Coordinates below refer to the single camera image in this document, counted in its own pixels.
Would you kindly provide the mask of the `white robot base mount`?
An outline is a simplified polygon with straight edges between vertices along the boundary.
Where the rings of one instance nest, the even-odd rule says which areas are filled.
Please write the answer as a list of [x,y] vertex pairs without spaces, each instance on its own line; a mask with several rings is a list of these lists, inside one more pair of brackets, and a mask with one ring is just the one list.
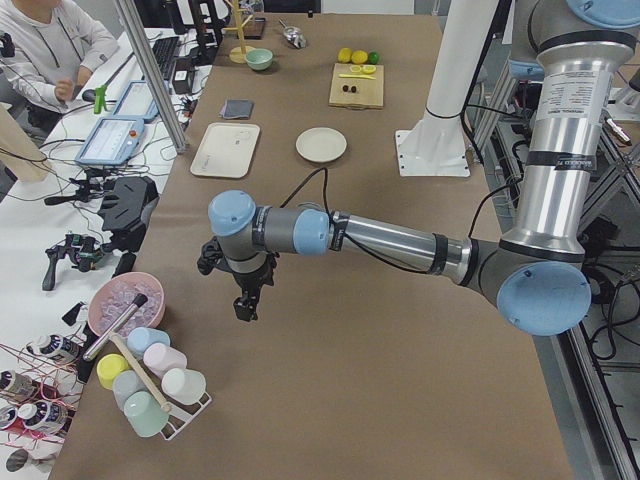
[[396,154],[403,177],[467,177],[462,119],[475,84],[481,54],[511,3],[499,0],[450,4],[428,99],[421,120],[396,132]]

